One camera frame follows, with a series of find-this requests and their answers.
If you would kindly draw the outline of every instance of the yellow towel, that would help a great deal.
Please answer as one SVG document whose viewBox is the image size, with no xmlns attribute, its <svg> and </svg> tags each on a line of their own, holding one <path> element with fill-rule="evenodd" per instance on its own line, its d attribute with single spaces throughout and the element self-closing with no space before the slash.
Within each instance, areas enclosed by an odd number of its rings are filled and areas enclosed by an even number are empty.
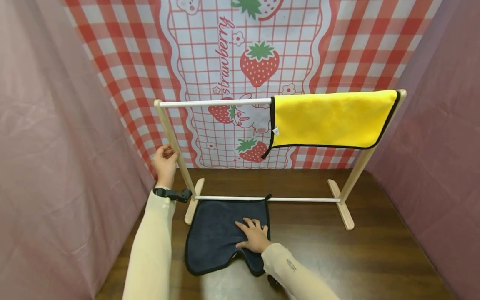
<svg viewBox="0 0 480 300">
<path fill-rule="evenodd" d="M 368 149 L 381 138 L 400 99 L 394 90 L 272 97 L 271 148 Z"/>
</svg>

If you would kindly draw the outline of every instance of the towel black trim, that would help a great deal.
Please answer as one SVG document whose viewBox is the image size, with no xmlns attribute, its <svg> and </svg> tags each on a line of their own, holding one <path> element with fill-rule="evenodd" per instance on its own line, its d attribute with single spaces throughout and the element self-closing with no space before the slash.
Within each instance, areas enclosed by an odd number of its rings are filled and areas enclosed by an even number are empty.
<svg viewBox="0 0 480 300">
<path fill-rule="evenodd" d="M 267 238 L 268 240 L 270 240 L 270 231 L 271 231 L 271 228 L 270 228 L 270 215 L 268 213 L 268 205 L 267 205 L 267 200 L 270 199 L 272 197 L 271 194 L 268 194 L 265 199 L 260 199 L 260 200 L 249 200 L 249 202 L 261 202 L 261 201 L 264 201 L 265 202 L 265 211 L 266 211 L 266 214 L 267 214 L 267 226 L 268 226 L 268 233 L 267 233 Z M 245 200 L 201 200 L 200 203 L 197 205 L 197 209 L 200 205 L 202 205 L 203 202 L 205 201 L 218 201 L 218 202 L 234 202 L 234 203 L 239 203 L 239 202 L 245 202 Z M 207 273 L 210 273 L 210 272 L 214 272 L 214 271 L 218 271 L 218 270 L 221 270 L 221 269 L 225 269 L 226 267 L 228 267 L 230 265 L 230 262 L 232 260 L 232 258 L 237 254 L 239 253 L 241 256 L 243 256 L 244 259 L 246 259 L 245 255 L 243 254 L 242 251 L 238 250 L 238 251 L 235 251 L 232 256 L 229 258 L 229 260 L 223 264 L 223 265 L 220 265 L 218 267 L 215 267 L 215 268 L 211 268 L 211 269 L 207 269 L 203 272 L 195 272 L 193 271 L 190 266 L 188 265 L 188 240 L 189 240 L 189 237 L 190 237 L 190 232 L 192 231 L 192 228 L 193 228 L 193 224 L 195 223 L 195 216 L 196 216 L 196 213 L 193 215 L 193 220 L 192 220 L 192 223 L 190 224 L 190 229 L 188 230 L 188 235 L 187 235 L 187 242 L 185 243 L 185 256 L 184 256 L 184 260 L 185 260 L 185 266 L 187 267 L 187 270 L 190 272 L 190 274 L 194 275 L 194 276 L 200 276 L 200 275 L 205 275 Z M 262 270 L 260 272 L 255 272 L 254 270 L 252 270 L 250 268 L 250 266 L 248 264 L 246 264 L 248 266 L 248 269 L 250 270 L 250 272 L 252 273 L 253 276 L 255 277 L 258 277 L 258 276 L 262 276 L 264 273 L 265 273 L 265 270 Z"/>
<path fill-rule="evenodd" d="M 368 147 L 353 147 L 353 146 L 342 146 L 342 145 L 321 145 L 321 144 L 286 144 L 286 145 L 278 145 L 278 146 L 273 146 L 273 139 L 275 138 L 275 134 L 273 132 L 273 129 L 275 129 L 275 97 L 272 97 L 272 104 L 270 105 L 270 121 L 271 121 L 271 128 L 272 128 L 272 137 L 270 139 L 270 144 L 268 146 L 268 149 L 267 151 L 262 155 L 262 158 L 265 159 L 267 157 L 267 155 L 270 153 L 270 150 L 272 150 L 273 148 L 282 148 L 282 147 L 333 147 L 333 148 L 350 148 L 350 149 L 371 149 L 375 146 L 377 146 L 377 144 L 380 142 L 380 140 L 382 139 L 382 136 L 388 126 L 388 123 L 390 123 L 390 119 L 392 118 L 393 116 L 393 113 L 395 112 L 395 109 L 398 105 L 398 103 L 400 102 L 400 98 L 401 98 L 401 95 L 400 95 L 400 92 L 399 91 L 396 91 L 396 99 L 395 99 L 395 102 L 393 103 L 392 105 L 392 108 L 390 109 L 390 112 L 388 113 L 388 116 L 385 120 L 385 124 L 382 128 L 382 131 L 380 131 L 380 134 L 378 136 L 378 139 L 376 140 L 376 142 L 371 145 L 371 146 L 368 146 Z"/>
<path fill-rule="evenodd" d="M 273 132 L 273 129 L 275 129 L 275 97 L 272 97 L 272 104 L 270 104 L 270 122 L 271 122 L 271 127 L 270 127 L 270 144 L 268 145 L 267 151 L 261 156 L 263 159 L 267 157 L 267 155 L 270 153 L 270 150 L 273 147 L 273 138 L 275 137 L 275 133 Z"/>
</svg>

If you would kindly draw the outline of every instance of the wooden foot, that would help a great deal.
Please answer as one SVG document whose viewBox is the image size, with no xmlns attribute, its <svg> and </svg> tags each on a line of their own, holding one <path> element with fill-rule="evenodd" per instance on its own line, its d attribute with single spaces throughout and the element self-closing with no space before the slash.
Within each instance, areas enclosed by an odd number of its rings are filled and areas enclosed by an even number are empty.
<svg viewBox="0 0 480 300">
<path fill-rule="evenodd" d="M 205 178 L 200 178 L 195 184 L 195 192 L 198 196 L 202 194 L 202 188 L 204 187 Z M 185 223 L 190 225 L 193 220 L 193 215 L 197 209 L 198 200 L 194 196 L 191 197 L 190 203 L 188 204 L 187 213 L 185 214 Z"/>
<path fill-rule="evenodd" d="M 338 184 L 334 180 L 329 179 L 328 186 L 330 187 L 333 196 L 335 198 L 340 198 L 340 189 L 338 188 Z M 355 227 L 355 223 L 353 222 L 352 215 L 348 210 L 347 204 L 337 203 L 336 206 L 338 207 L 338 211 L 340 212 L 345 228 L 347 230 L 352 230 Z"/>
</svg>

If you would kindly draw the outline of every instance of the white rod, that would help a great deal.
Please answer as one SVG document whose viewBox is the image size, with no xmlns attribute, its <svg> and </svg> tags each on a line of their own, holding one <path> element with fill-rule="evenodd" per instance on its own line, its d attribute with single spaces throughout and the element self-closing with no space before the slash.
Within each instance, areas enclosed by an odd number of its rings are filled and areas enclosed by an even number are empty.
<svg viewBox="0 0 480 300">
<path fill-rule="evenodd" d="M 217 106 L 217 105 L 245 105 L 245 104 L 271 104 L 270 98 L 259 99 L 235 99 L 235 100 L 206 100 L 206 101 L 179 101 L 159 102 L 161 108 L 189 108 L 194 106 Z"/>
<path fill-rule="evenodd" d="M 198 200 L 262 200 L 265 197 L 235 197 L 235 196 L 197 196 Z M 289 198 L 289 197 L 271 197 L 268 201 L 284 201 L 284 202 L 340 202 L 337 198 Z"/>
</svg>

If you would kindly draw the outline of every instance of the black wrist mount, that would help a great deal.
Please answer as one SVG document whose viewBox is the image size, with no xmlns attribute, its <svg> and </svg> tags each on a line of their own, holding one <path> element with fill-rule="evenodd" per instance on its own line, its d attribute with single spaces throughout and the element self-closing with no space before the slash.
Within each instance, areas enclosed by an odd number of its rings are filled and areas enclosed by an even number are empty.
<svg viewBox="0 0 480 300">
<path fill-rule="evenodd" d="M 184 189 L 181 191 L 181 194 L 178 194 L 176 191 L 154 188 L 153 193 L 157 196 L 168 197 L 171 200 L 180 201 L 182 203 L 187 203 L 188 199 L 192 196 L 192 192 L 188 189 Z"/>
</svg>

